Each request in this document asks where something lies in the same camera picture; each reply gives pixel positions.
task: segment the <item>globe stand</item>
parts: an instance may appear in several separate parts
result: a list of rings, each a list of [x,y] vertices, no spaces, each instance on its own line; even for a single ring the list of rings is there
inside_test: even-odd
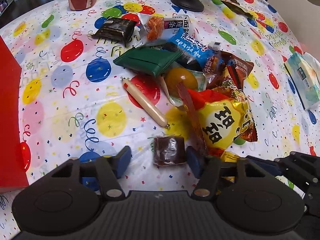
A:
[[[202,12],[204,10],[204,5],[199,0],[171,0],[171,2],[187,11]]]

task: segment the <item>wooden floor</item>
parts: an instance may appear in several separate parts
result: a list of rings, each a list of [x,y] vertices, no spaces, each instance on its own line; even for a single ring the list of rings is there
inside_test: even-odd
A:
[[[0,28],[26,12],[50,1],[52,0],[18,0],[17,2],[12,2],[8,9],[0,16]]]

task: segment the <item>sausage stick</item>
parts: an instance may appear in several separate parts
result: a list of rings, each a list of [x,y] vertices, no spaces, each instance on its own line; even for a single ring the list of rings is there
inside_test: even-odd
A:
[[[142,108],[162,127],[169,127],[167,119],[159,109],[134,85],[129,79],[123,78],[122,85],[132,97],[142,106]]]

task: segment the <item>party tablecloth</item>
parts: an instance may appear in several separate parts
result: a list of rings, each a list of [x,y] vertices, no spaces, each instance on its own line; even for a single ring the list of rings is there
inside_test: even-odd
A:
[[[129,190],[188,190],[197,184],[188,165],[153,165],[153,138],[182,135],[189,142],[186,113],[171,105],[150,77],[119,67],[113,59],[139,40],[139,25],[123,44],[90,34],[115,16],[139,20],[137,13],[174,16],[188,14],[201,43],[221,42],[224,51],[254,63],[244,82],[258,131],[258,141],[238,141],[227,151],[273,160],[290,151],[311,155],[320,152],[320,109],[305,111],[284,70],[284,61],[300,45],[276,9],[263,0],[235,0],[255,11],[252,20],[237,15],[219,0],[200,0],[202,13],[184,11],[170,0],[97,0],[84,11],[71,11],[68,0],[42,5],[0,30],[22,68],[19,94],[19,127],[29,183],[69,159],[92,161],[115,155],[123,146],[132,149],[131,163],[119,180]],[[94,66],[99,62],[100,71]],[[159,127],[121,85],[121,77],[147,90],[147,97],[169,120],[170,130]],[[295,186],[285,178],[287,185]],[[18,231],[11,214],[17,194],[1,196],[0,238]]]

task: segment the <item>screw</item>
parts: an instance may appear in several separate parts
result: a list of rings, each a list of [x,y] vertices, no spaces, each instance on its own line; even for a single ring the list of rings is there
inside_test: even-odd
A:
[[[119,189],[115,189],[115,188],[114,189],[109,189],[107,191],[107,195],[109,197],[120,197],[122,195],[122,191],[119,190]]]
[[[198,197],[207,197],[210,195],[210,191],[205,188],[199,188],[194,191],[194,194]]]

